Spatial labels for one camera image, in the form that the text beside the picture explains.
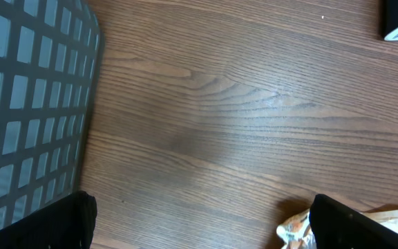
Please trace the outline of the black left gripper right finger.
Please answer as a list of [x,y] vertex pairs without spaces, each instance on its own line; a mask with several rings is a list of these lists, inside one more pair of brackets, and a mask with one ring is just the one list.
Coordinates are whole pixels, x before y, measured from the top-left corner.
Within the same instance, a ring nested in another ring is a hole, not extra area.
[[310,207],[318,249],[398,249],[398,234],[324,194]]

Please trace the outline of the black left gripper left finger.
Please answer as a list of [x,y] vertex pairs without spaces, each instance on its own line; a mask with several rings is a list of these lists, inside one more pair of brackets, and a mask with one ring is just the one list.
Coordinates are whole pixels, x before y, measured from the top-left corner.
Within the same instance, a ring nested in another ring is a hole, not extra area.
[[0,230],[0,248],[89,249],[96,217],[95,197],[77,191]]

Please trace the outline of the brown Pantree snack bag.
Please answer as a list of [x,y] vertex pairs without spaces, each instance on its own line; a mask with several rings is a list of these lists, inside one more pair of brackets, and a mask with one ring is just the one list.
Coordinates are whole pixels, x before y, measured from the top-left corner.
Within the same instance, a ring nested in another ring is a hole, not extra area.
[[[306,210],[290,217],[277,227],[276,233],[285,243],[282,249],[316,249],[309,215],[310,210]],[[363,212],[363,215],[398,233],[398,210]]]

